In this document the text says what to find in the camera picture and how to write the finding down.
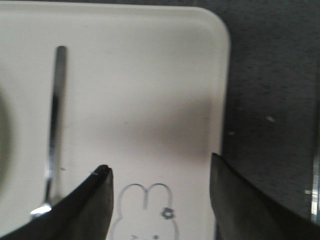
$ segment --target metal spoon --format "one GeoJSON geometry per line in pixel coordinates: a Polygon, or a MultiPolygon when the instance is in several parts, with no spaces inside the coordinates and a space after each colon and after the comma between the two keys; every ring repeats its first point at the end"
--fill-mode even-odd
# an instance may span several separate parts
{"type": "Polygon", "coordinates": [[[56,143],[57,143],[57,125],[59,121],[59,111],[61,105],[61,98],[65,85],[66,78],[66,62],[67,62],[67,48],[65,46],[58,46],[55,55],[55,67],[53,77],[53,93],[51,100],[51,119],[50,119],[50,136],[49,148],[47,156],[47,170],[45,171],[45,190],[44,199],[40,207],[31,211],[31,219],[39,217],[52,209],[50,190],[55,168],[56,158],[56,143]]]}

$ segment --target rabbit face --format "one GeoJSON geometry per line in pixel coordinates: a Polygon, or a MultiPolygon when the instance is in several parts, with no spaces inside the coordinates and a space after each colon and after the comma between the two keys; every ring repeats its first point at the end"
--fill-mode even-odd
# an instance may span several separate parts
{"type": "Polygon", "coordinates": [[[164,184],[125,187],[118,198],[118,218],[110,228],[110,240],[178,240],[171,206],[172,193],[164,184]]]}

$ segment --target dark object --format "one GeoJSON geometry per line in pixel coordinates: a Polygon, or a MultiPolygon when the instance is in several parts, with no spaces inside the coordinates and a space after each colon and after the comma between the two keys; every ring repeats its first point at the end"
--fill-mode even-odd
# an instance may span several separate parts
{"type": "Polygon", "coordinates": [[[213,154],[211,205],[224,240],[319,240],[320,227],[277,203],[213,154]]]}
{"type": "Polygon", "coordinates": [[[113,205],[113,173],[101,165],[50,212],[0,240],[105,240],[113,205]]]}

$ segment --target white tray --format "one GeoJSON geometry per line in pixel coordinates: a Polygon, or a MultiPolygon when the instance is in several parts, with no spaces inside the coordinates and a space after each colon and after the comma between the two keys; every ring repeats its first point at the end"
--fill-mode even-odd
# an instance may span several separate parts
{"type": "Polygon", "coordinates": [[[230,45],[222,21],[195,7],[13,1],[0,2],[2,123],[10,119],[11,136],[0,235],[28,222],[43,198],[59,45],[68,60],[53,195],[107,164],[115,193],[107,239],[213,239],[210,154],[221,148],[230,45]],[[166,208],[174,215],[162,216],[166,208]]]}

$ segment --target gray surface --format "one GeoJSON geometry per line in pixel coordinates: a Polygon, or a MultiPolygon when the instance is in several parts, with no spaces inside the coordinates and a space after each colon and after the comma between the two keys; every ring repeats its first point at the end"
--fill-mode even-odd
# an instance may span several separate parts
{"type": "Polygon", "coordinates": [[[319,0],[67,2],[198,6],[219,15],[232,42],[223,155],[259,189],[310,217],[319,0]]]}

